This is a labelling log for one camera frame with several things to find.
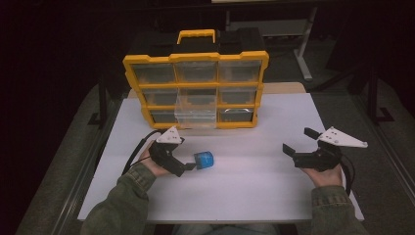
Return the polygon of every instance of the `white tabletop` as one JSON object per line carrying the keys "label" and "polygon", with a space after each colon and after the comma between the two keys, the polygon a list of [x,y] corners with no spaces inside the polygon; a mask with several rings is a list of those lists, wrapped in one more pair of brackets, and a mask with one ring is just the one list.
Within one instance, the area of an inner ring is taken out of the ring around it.
{"label": "white tabletop", "polygon": [[[95,172],[78,219],[106,199],[138,142],[152,131],[137,99],[125,99]],[[311,219],[313,185],[293,160],[282,152],[286,143],[298,152],[312,152],[310,127],[324,126],[309,94],[266,94],[258,111],[258,125],[245,129],[180,130],[184,143],[173,151],[182,163],[193,154],[211,151],[214,166],[167,175],[148,192],[149,222],[237,223],[295,222]],[[363,219],[350,196],[358,219]]]}

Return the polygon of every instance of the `tool box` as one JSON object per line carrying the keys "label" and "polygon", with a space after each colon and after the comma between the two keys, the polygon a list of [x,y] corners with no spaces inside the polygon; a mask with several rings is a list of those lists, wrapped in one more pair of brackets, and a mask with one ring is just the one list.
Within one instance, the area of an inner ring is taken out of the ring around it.
{"label": "tool box", "polygon": [[123,64],[152,128],[255,127],[268,54],[257,28],[146,32]]}

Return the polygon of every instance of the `blue object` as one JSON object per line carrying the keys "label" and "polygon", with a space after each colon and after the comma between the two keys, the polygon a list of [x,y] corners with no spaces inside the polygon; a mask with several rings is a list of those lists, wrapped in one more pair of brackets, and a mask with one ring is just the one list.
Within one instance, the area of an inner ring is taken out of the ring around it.
{"label": "blue object", "polygon": [[194,154],[196,169],[203,169],[213,166],[213,154],[209,151]]}

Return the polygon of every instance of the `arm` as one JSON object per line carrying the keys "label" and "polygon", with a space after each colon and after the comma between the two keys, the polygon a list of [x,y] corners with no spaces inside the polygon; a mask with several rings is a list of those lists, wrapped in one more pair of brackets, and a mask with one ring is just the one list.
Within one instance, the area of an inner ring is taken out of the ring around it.
{"label": "arm", "polygon": [[354,215],[354,206],[342,183],[342,169],[318,172],[304,168],[316,186],[311,192],[311,234],[368,234]]}
{"label": "arm", "polygon": [[142,161],[121,176],[107,199],[88,214],[81,234],[142,234],[148,212],[147,191],[157,176],[168,173],[146,159],[150,145],[141,155]]}

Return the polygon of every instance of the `green jacket sleeve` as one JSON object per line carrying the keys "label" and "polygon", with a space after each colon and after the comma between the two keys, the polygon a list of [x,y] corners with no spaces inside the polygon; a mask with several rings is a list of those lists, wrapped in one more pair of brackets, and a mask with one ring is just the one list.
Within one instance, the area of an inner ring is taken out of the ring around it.
{"label": "green jacket sleeve", "polygon": [[156,177],[142,164],[121,176],[107,199],[83,222],[81,234],[142,234],[147,219],[147,191]]}
{"label": "green jacket sleeve", "polygon": [[341,186],[315,188],[311,192],[311,234],[368,234],[355,217],[354,206]]}

